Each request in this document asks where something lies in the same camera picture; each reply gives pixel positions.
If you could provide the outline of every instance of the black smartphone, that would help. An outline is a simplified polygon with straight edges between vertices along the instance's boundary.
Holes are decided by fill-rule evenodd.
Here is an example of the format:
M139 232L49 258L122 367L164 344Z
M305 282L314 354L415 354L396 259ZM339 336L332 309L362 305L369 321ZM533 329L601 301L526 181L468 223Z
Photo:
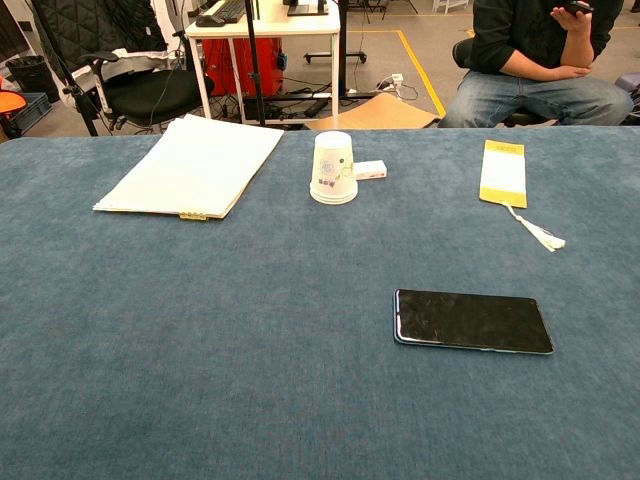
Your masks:
M532 298L396 290L399 343L551 354L554 347Z
M564 9L574 16L578 12L582 12L585 15L587 13L593 13L593 7L587 2L582 2L580 0L572 0L570 2L567 2L567 4L564 6Z

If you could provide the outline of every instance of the jeans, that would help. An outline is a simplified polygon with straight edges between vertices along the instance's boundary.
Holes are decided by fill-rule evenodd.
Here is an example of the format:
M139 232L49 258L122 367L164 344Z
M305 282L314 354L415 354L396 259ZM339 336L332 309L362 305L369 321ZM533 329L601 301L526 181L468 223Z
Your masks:
M469 71L438 126L495 127L519 108L558 125L619 125L633 102L621 88L591 77L536 82Z

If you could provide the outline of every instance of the quilted jacket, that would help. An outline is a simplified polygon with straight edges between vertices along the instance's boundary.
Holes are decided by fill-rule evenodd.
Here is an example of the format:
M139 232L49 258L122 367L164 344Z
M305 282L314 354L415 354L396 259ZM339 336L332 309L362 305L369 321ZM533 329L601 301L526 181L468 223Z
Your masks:
M69 70L84 66L87 53L126 48L129 52L164 51L167 44L150 0L34 0L42 7ZM63 78L59 60L36 19L51 68Z

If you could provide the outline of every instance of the hand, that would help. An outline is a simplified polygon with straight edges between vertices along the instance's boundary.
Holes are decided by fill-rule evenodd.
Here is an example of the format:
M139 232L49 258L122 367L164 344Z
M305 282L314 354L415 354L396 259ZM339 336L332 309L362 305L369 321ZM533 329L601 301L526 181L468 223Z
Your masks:
M549 78L548 82L554 80L567 80L569 78L579 78L589 75L591 68L572 67L571 65L562 65L560 67L551 68L548 70Z
M578 11L575 17L567 12L564 7L554 7L551 16L564 28L567 32L588 32L591 29L591 13L586 15Z

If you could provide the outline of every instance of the cardboard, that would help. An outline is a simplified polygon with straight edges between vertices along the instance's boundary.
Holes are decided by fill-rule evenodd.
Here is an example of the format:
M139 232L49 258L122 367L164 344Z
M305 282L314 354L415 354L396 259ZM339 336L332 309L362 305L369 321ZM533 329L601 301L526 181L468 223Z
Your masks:
M438 117L404 103L389 93L380 93L362 105L338 115L340 130L395 130L425 128ZM333 130L331 117L307 123L311 130Z

